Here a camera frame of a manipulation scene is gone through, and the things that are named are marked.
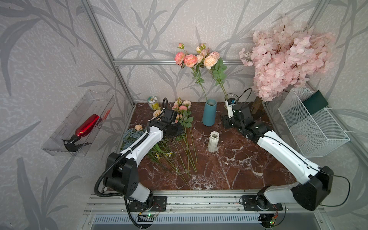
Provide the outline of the cream peach rose stem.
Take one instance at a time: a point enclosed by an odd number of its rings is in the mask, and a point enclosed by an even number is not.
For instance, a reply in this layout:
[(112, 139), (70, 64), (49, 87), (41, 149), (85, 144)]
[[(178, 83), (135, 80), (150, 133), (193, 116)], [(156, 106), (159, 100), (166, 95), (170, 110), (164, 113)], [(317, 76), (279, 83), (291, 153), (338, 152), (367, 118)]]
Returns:
[(223, 59), (217, 56), (216, 54), (210, 54), (193, 67), (193, 71), (194, 71), (193, 78), (196, 84), (198, 84), (201, 87), (204, 93), (205, 99), (208, 100), (207, 94), (203, 86), (203, 83), (205, 81), (201, 77), (201, 72), (200, 72), (201, 68), (205, 68), (209, 71), (213, 80), (215, 81), (215, 85), (218, 85), (221, 88), (224, 95), (226, 95), (227, 92), (225, 90), (224, 83), (227, 78), (227, 75), (225, 73), (227, 66), (223, 63)]

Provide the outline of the pink peach rose stem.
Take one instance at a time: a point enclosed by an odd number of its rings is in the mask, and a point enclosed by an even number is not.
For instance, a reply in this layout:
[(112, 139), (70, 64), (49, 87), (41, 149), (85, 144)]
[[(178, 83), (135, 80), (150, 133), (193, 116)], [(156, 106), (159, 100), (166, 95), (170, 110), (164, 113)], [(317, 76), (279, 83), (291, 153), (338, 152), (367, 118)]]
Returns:
[(184, 67), (190, 68), (192, 70), (193, 75), (194, 72), (193, 67), (202, 60), (197, 59), (197, 54), (196, 55), (188, 54), (188, 52), (185, 50), (185, 45), (183, 43), (179, 43), (177, 48), (180, 49), (181, 51), (175, 55), (174, 58), (175, 64), (180, 66), (182, 69)]

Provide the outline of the pink white rose stem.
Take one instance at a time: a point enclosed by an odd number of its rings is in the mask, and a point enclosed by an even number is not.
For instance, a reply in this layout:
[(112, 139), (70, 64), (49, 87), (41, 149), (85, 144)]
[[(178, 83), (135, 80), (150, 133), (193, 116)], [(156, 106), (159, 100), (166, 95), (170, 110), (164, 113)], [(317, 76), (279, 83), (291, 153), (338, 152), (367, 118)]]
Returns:
[(216, 51), (210, 52), (210, 48), (207, 48), (206, 44), (201, 44), (200, 46), (197, 46), (195, 50), (197, 52), (198, 60), (203, 60), (204, 58), (208, 56), (213, 56), (215, 59), (220, 58), (220, 54)]

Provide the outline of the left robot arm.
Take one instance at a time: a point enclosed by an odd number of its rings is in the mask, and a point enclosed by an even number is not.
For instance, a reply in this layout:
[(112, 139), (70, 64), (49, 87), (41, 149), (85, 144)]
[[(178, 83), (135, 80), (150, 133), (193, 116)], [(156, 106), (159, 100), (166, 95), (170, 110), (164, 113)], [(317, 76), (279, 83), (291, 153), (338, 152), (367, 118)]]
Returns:
[(122, 196), (126, 201), (152, 206), (153, 192), (140, 183), (138, 167), (158, 142), (184, 133), (182, 125), (175, 122), (178, 113), (167, 106), (168, 99), (164, 98), (163, 111), (148, 122), (145, 132), (127, 149), (109, 155), (105, 171), (94, 186), (95, 195)]

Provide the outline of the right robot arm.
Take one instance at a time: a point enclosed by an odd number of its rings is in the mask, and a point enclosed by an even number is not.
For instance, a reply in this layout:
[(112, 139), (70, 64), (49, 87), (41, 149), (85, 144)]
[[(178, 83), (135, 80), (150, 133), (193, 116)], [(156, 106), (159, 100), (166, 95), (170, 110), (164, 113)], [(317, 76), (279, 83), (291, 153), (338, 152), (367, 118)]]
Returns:
[(279, 112), (298, 148), (288, 145), (262, 121), (256, 121), (246, 104), (234, 98), (225, 102), (221, 122), (234, 128), (246, 139), (265, 149), (286, 167), (296, 182), (283, 186), (267, 186), (256, 195), (257, 206), (267, 210), (279, 203), (299, 204), (313, 211), (330, 194), (335, 174), (333, 170), (312, 162), (349, 142), (349, 136), (327, 110), (327, 101), (318, 91), (292, 88)]

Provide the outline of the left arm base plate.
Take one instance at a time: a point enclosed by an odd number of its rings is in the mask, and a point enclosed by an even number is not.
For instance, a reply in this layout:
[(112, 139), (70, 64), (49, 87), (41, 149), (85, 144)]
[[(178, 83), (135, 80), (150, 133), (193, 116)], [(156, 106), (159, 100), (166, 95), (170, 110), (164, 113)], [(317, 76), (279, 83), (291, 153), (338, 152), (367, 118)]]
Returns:
[(167, 196), (150, 196), (146, 202), (137, 200), (128, 202), (128, 210), (131, 212), (149, 211), (166, 211)]

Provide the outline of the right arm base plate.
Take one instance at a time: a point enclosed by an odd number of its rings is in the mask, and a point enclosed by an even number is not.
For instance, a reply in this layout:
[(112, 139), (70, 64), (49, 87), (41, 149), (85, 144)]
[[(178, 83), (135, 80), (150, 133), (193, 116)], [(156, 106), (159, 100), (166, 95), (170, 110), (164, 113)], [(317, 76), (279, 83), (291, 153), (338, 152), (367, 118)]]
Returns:
[(245, 211), (282, 211), (283, 206), (280, 203), (270, 204), (263, 198), (254, 195), (243, 195), (239, 199), (239, 203)]

